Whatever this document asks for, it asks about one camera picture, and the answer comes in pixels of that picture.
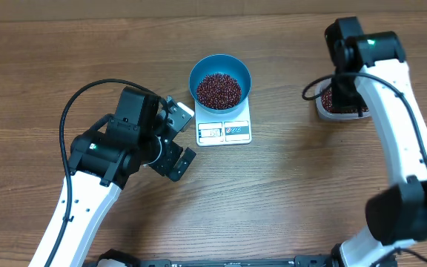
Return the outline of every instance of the white container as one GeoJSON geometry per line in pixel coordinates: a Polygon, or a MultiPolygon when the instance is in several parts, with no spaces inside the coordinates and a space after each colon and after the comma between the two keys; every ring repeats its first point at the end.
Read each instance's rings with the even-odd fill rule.
{"type": "MultiPolygon", "coordinates": [[[[319,84],[317,84],[316,90],[314,90],[314,94],[320,93],[330,83],[331,83],[331,80],[326,79],[320,82],[319,84]]],[[[316,98],[316,108],[319,113],[319,118],[324,119],[326,121],[338,122],[338,121],[344,121],[344,120],[364,119],[364,118],[370,117],[370,111],[364,112],[363,117],[359,117],[358,113],[330,113],[322,106],[321,97],[316,98]]]]}

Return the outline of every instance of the blue bowl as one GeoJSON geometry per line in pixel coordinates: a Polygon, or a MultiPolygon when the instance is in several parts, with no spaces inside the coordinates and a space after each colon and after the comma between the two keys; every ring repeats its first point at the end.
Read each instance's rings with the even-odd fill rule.
{"type": "Polygon", "coordinates": [[[194,100],[205,110],[216,113],[225,114],[236,110],[248,97],[251,90],[251,75],[245,64],[237,58],[229,55],[217,54],[204,58],[199,61],[192,69],[189,77],[189,89],[194,100]],[[215,73],[228,74],[238,81],[238,85],[242,89],[242,97],[240,102],[232,107],[224,110],[216,110],[207,108],[202,105],[197,99],[197,87],[200,82],[207,76],[215,73]]]}

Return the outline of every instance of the white scale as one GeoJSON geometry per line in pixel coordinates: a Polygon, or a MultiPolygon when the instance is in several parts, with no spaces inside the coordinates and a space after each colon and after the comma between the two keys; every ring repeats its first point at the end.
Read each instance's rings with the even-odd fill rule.
{"type": "Polygon", "coordinates": [[[248,97],[237,109],[226,114],[211,113],[197,102],[195,107],[197,145],[239,145],[251,142],[248,97]]]}

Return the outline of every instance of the wooden tabletop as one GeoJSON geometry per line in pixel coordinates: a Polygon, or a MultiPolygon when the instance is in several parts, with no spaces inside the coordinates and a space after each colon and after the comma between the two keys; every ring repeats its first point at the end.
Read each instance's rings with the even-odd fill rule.
{"type": "MultiPolygon", "coordinates": [[[[0,266],[26,266],[62,187],[58,125],[67,100],[97,79],[127,79],[193,108],[192,67],[228,53],[250,69],[253,142],[200,148],[180,182],[131,176],[88,259],[110,248],[142,259],[246,259],[326,254],[365,225],[387,189],[373,122],[330,123],[300,97],[333,71],[324,29],[353,14],[115,19],[0,24],[0,266]]],[[[394,30],[427,124],[427,13],[358,14],[366,33],[394,30]]],[[[115,111],[122,85],[71,108],[66,143],[115,111]]],[[[427,242],[414,247],[427,256],[427,242]]],[[[402,266],[421,266],[403,256],[402,266]]]]}

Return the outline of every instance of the wall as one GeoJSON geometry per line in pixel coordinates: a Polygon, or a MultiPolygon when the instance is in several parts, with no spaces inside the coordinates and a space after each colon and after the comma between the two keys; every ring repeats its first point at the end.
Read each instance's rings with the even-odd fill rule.
{"type": "Polygon", "coordinates": [[[0,0],[0,22],[427,11],[427,0],[0,0]]]}

